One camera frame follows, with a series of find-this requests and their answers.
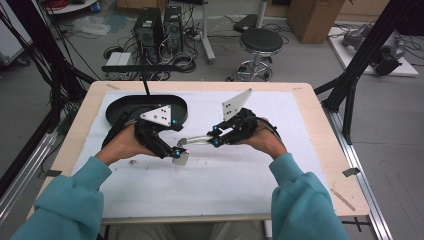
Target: concrete floor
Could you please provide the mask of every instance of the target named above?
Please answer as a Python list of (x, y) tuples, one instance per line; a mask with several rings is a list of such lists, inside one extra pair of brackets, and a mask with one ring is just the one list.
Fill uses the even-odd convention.
[[(66, 28), (73, 19), (93, 15), (88, 9), (58, 17)], [(72, 44), (94, 72), (106, 79), (101, 66), (107, 60), (103, 51), (123, 44), (123, 37), (131, 37), (133, 18), (123, 18), (109, 6), (97, 16), (106, 20), (114, 18), (114, 27), (106, 37), (85, 34), (71, 35)], [(237, 35), (231, 30), (227, 18), (212, 18), (209, 28), (217, 27), (213, 34)], [(266, 19), (287, 27), (284, 19)], [(338, 77), (343, 67), (328, 42), (300, 44), (293, 34), (282, 33), (289, 41), (283, 50), (273, 57), (272, 69), (275, 82), (307, 82), (314, 88)], [(424, 46), (424, 41), (414, 38)], [(189, 74), (172, 73), (168, 81), (225, 81), (237, 65), (251, 56), (239, 46), (238, 38), (211, 37), (216, 62), (208, 65), (199, 44), (197, 68)], [(415, 54), (423, 57), (422, 51)], [(77, 68), (93, 76), (81, 58), (71, 50), (71, 58)], [(424, 64), (424, 60), (407, 53), (410, 63)], [(422, 239), (424, 236), (424, 69), (416, 66), (417, 77), (378, 77), (363, 75), (357, 86), (352, 124), (352, 141), (374, 195), (387, 221), (394, 239)], [(324, 100), (328, 93), (318, 96)], [(15, 159), (38, 124), (49, 111), (49, 87), (43, 82), (37, 69), (12, 64), (0, 72), (0, 175)], [(19, 198), (6, 221), (0, 226), (0, 238), (9, 238), (26, 218), (43, 180), (34, 178)], [(371, 227), (345, 225), (352, 239), (374, 239)]]

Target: teal sleeve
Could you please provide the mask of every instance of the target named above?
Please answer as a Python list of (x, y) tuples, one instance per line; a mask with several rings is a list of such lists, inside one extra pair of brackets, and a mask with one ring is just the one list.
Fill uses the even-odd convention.
[(110, 174), (103, 162), (90, 157), (72, 177), (56, 177), (12, 239), (96, 239), (103, 214), (98, 189)]
[(272, 195), (272, 239), (349, 239), (315, 174), (302, 172), (290, 153), (276, 158), (270, 169), (278, 183)]

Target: black oval tray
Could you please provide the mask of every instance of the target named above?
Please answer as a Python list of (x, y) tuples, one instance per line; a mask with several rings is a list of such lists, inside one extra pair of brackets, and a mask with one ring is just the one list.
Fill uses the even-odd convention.
[(142, 113), (171, 105), (171, 119), (182, 125), (187, 119), (187, 103), (175, 95), (129, 95), (112, 102), (106, 109), (106, 119), (112, 126), (121, 114), (131, 113), (130, 119), (138, 119)]

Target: cardboard box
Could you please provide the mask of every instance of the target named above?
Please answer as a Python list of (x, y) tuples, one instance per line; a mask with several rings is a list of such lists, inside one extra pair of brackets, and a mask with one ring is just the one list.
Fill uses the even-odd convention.
[(300, 43), (323, 43), (345, 0), (294, 0), (287, 22)]
[(168, 5), (168, 0), (116, 0), (118, 8), (131, 13), (138, 14), (144, 7), (160, 8), (163, 13)]

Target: black stool seat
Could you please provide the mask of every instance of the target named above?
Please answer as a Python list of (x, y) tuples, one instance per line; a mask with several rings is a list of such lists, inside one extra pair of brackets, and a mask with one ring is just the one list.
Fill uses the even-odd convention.
[(271, 53), (281, 49), (283, 39), (277, 33), (263, 28), (243, 32), (240, 42), (249, 50)]

